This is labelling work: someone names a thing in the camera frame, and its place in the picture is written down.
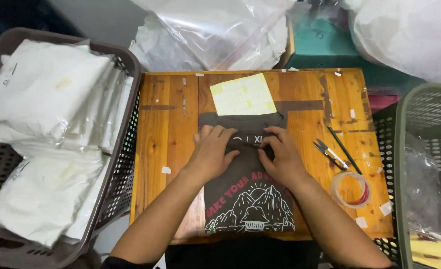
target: yellow sticker sheet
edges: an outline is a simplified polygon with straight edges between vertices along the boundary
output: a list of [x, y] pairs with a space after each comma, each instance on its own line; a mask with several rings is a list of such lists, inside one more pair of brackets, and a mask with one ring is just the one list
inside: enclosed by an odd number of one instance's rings
[[219, 116], [277, 112], [262, 73], [216, 84], [211, 93]]

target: hand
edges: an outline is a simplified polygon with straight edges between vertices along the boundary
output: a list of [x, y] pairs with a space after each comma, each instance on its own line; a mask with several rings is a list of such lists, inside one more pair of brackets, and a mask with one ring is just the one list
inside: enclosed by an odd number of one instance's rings
[[274, 161], [271, 161], [263, 149], [259, 149], [260, 162], [265, 170], [276, 181], [290, 191], [300, 182], [300, 178], [308, 175], [302, 158], [300, 157], [292, 137], [287, 130], [270, 126], [265, 131], [275, 134], [262, 140], [260, 148], [269, 144], [275, 153]]
[[220, 176], [234, 157], [240, 154], [238, 150], [233, 150], [224, 156], [227, 142], [236, 132], [236, 129], [226, 129], [219, 125], [204, 125], [200, 134], [194, 135], [196, 148], [185, 169], [198, 176], [203, 184]]

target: wooden tabletop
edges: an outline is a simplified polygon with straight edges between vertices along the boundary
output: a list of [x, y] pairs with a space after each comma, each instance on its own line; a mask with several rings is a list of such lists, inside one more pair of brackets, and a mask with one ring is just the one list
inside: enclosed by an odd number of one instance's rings
[[[380, 206], [389, 201], [372, 113], [360, 69], [305, 69], [147, 73], [141, 82], [136, 161], [130, 223], [163, 191], [187, 163], [198, 131], [198, 115], [215, 112], [210, 86], [263, 73], [277, 110], [288, 111], [288, 131], [295, 139], [307, 171], [330, 192], [330, 181], [340, 169], [313, 145], [317, 138], [340, 158], [348, 160], [327, 126], [337, 132], [368, 182], [372, 199], [361, 209], [343, 207], [352, 217], [365, 217], [371, 238], [392, 237], [391, 214]], [[162, 167], [171, 174], [161, 173]], [[349, 165], [349, 171], [355, 171]], [[361, 187], [344, 178], [339, 192], [346, 202], [360, 198]], [[267, 233], [282, 240], [310, 240], [299, 208], [294, 206], [295, 232]], [[204, 192], [201, 190], [182, 221], [173, 244], [206, 243], [233, 235], [204, 231]]]

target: thread snips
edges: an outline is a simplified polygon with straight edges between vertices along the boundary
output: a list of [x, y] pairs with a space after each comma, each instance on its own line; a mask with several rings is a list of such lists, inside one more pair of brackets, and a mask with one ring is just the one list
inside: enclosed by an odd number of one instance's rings
[[323, 153], [323, 155], [327, 156], [327, 158], [334, 163], [340, 170], [346, 171], [348, 169], [347, 164], [342, 161], [336, 154], [333, 152], [322, 140], [317, 138], [317, 143], [313, 142], [313, 144]]

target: roll of tape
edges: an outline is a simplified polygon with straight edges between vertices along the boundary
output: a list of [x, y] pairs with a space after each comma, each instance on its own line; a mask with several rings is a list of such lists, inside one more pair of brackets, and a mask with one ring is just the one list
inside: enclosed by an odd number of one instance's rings
[[[361, 186], [361, 197], [356, 202], [347, 203], [340, 197], [340, 194], [338, 192], [338, 185], [340, 185], [340, 181], [345, 176], [352, 176], [353, 178], [355, 178], [355, 180], [358, 181], [358, 183]], [[333, 199], [337, 203], [344, 205], [344, 206], [347, 206], [347, 207], [350, 207], [350, 208], [362, 208], [365, 205], [367, 205], [370, 202], [370, 199], [372, 198], [371, 190], [372, 190], [372, 186], [370, 185], [370, 183], [368, 183], [366, 178], [364, 176], [357, 174], [357, 173], [354, 173], [354, 172], [339, 173], [332, 178], [332, 181], [330, 183], [330, 193], [331, 193]]]

